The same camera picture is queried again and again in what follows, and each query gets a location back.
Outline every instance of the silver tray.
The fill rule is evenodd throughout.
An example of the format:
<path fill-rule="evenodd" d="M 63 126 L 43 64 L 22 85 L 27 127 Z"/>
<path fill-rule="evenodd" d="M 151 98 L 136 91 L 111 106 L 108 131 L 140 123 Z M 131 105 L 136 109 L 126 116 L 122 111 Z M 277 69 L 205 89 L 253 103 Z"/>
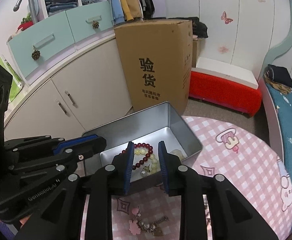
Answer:
<path fill-rule="evenodd" d="M 153 153 L 157 159 L 160 141 L 165 142 L 167 152 L 178 149 L 185 159 L 199 153 L 203 148 L 196 135 L 169 102 L 130 114 L 85 132 L 83 135 L 91 134 L 104 137 L 107 146 L 105 151 L 100 153 L 99 160 L 97 156 L 85 160 L 86 175 L 93 174 L 98 168 L 110 164 L 115 155 L 126 149 L 129 141 L 136 144 L 149 143 L 153 146 Z M 134 164 L 139 162 L 142 156 L 144 155 L 135 155 Z M 138 168 L 132 172 L 131 182 L 142 178 L 141 170 L 142 168 Z"/>

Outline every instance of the metal rivet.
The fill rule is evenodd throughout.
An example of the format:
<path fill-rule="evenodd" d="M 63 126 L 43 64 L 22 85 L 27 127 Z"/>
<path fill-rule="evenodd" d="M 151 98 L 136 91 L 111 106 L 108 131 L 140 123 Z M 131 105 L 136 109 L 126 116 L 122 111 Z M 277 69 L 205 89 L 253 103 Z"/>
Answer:
<path fill-rule="evenodd" d="M 63 170 L 65 170 L 65 166 L 64 166 L 64 165 L 58 165 L 58 166 L 56 167 L 56 170 L 58 170 L 58 171 L 63 171 Z"/>
<path fill-rule="evenodd" d="M 185 165 L 180 165 L 180 166 L 178 166 L 178 170 L 179 170 L 179 171 L 183 171 L 183 172 L 185 172 L 185 171 L 188 170 L 188 167 L 185 166 Z"/>
<path fill-rule="evenodd" d="M 69 181 L 75 181 L 76 179 L 78 179 L 78 176 L 76 174 L 70 174 L 68 176 Z"/>
<path fill-rule="evenodd" d="M 225 177 L 224 177 L 222 174 L 217 174 L 217 175 L 215 176 L 215 179 L 216 179 L 217 181 L 223 181 L 223 180 L 225 179 Z"/>
<path fill-rule="evenodd" d="M 107 171 L 113 171 L 114 169 L 115 169 L 115 166 L 112 164 L 109 164 L 105 167 L 105 170 L 107 170 Z"/>

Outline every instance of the black cloth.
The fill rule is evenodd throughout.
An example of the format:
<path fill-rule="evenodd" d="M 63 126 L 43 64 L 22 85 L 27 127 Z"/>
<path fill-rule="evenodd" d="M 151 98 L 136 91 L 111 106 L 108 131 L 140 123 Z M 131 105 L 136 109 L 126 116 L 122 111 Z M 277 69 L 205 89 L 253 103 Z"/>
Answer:
<path fill-rule="evenodd" d="M 144 20 L 150 20 L 155 12 L 153 0 L 145 0 L 146 8 L 143 11 Z"/>
<path fill-rule="evenodd" d="M 199 21 L 198 17 L 187 17 L 187 18 L 174 18 L 181 20 L 191 20 L 193 22 L 193 35 L 197 35 L 198 38 L 208 38 L 207 26 Z"/>
<path fill-rule="evenodd" d="M 268 64 L 266 75 L 270 80 L 292 88 L 292 78 L 287 68 Z"/>

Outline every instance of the white cabinet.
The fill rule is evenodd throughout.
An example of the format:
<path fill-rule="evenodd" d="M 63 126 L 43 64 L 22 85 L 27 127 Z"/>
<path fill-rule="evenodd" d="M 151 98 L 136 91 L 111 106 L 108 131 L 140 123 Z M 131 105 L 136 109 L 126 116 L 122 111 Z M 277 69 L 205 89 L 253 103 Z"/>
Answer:
<path fill-rule="evenodd" d="M 123 117 L 132 107 L 116 40 L 75 59 L 52 81 L 85 130 Z"/>
<path fill-rule="evenodd" d="M 49 79 L 18 109 L 5 128 L 5 137 L 10 140 L 51 135 L 68 140 L 80 137 L 83 132 L 84 128 Z"/>

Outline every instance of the red cushion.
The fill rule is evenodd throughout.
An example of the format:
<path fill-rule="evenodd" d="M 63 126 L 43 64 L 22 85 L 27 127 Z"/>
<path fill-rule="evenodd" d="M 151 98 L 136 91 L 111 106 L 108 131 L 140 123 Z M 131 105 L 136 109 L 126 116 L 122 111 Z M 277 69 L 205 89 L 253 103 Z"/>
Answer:
<path fill-rule="evenodd" d="M 190 76 L 189 96 L 225 106 L 250 116 L 261 107 L 262 93 L 233 81 L 195 71 Z"/>

